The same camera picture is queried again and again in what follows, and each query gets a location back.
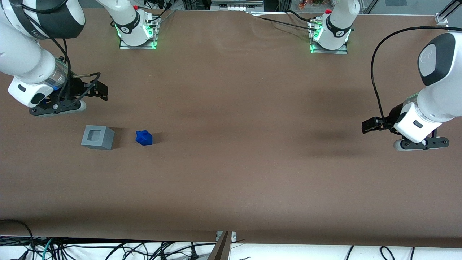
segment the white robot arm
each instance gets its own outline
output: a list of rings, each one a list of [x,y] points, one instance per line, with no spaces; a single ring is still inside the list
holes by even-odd
[[[358,0],[337,0],[332,12],[321,16],[321,26],[313,40],[327,50],[338,50],[348,40],[360,9]]]
[[[394,107],[385,122],[379,117],[363,122],[363,133],[389,129],[405,139],[397,150],[435,149],[449,145],[444,137],[428,137],[442,123],[462,116],[462,33],[444,33],[431,40],[418,58],[424,89]]]
[[[96,0],[111,15],[121,39],[129,46],[139,46],[153,37],[152,14],[135,10],[129,0]]]
[[[129,0],[98,2],[112,16],[125,44],[138,46],[152,37],[148,27],[151,14],[135,10]],[[29,107],[31,114],[82,111],[85,103],[74,102],[82,94],[107,100],[104,84],[96,79],[87,91],[62,60],[55,59],[35,41],[77,37],[85,25],[77,0],[0,0],[0,6],[0,72],[14,76],[8,92]]]

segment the gray box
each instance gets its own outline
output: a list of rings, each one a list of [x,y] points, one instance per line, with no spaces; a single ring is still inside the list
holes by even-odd
[[[87,125],[81,145],[96,150],[111,150],[114,131],[107,126]]]

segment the blue 3d-printed object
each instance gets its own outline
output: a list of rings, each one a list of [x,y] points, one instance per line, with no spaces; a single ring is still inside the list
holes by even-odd
[[[152,144],[152,135],[146,131],[136,131],[136,139],[141,145],[151,145]]]

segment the brown table surface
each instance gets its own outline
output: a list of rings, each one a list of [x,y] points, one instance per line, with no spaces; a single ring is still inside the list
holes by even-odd
[[[379,115],[375,46],[433,16],[358,16],[348,55],[322,55],[303,29],[243,12],[176,12],[150,51],[119,50],[107,12],[85,15],[68,40],[72,69],[100,71],[107,102],[34,118],[0,75],[1,218],[43,236],[213,241],[235,230],[245,242],[462,246],[462,120],[440,128],[448,148],[427,152],[361,133]],[[383,45],[375,78],[386,113],[424,87],[417,56],[439,33]],[[82,147],[88,124],[114,129],[115,149]],[[145,129],[156,144],[135,142]]]

